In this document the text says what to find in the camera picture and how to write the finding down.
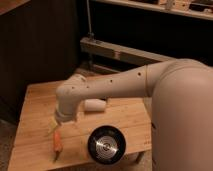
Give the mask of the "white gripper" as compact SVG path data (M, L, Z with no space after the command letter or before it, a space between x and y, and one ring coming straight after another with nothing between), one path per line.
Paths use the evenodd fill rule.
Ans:
M60 124L77 121L76 113L64 114L59 109L55 110L54 117L55 119L52 119L48 125L48 130L46 133L47 136L53 133L60 126Z

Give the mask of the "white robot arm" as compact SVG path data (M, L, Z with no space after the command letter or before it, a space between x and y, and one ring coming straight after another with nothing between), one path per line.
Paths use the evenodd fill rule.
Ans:
M144 65L56 89L53 123L77 119L87 99L149 98L153 171L213 171L213 67L193 59Z

